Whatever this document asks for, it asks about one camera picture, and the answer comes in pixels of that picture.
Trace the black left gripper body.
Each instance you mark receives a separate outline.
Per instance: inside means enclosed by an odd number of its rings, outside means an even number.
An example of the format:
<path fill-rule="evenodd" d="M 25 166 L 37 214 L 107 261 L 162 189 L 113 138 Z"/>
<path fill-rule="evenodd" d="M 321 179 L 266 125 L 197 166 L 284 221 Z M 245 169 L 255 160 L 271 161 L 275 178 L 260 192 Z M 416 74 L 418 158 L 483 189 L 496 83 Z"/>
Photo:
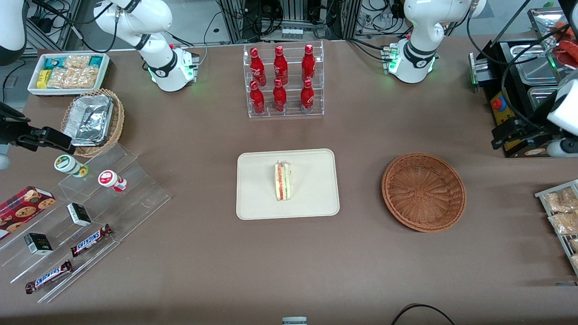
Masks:
<path fill-rule="evenodd" d="M 516 115 L 516 120 L 518 121 L 513 140 L 525 141 L 543 135 L 551 135 L 553 139 L 561 138 L 561 128 L 547 119 L 548 114 L 555 109 L 555 106 L 555 104 L 541 104 L 531 117 L 526 117 L 526 115 L 513 107 L 514 115 Z"/>

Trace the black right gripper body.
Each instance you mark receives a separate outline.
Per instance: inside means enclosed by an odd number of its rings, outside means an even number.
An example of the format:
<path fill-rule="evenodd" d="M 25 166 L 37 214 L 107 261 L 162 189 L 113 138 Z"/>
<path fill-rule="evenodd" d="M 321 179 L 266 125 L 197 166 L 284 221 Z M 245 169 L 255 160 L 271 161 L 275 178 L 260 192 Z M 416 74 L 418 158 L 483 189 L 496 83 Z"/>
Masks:
<path fill-rule="evenodd" d="M 30 119 L 5 103 L 0 104 L 0 142 L 20 146 L 33 152 L 39 147 L 47 147 L 42 136 L 45 130 L 31 127 Z"/>

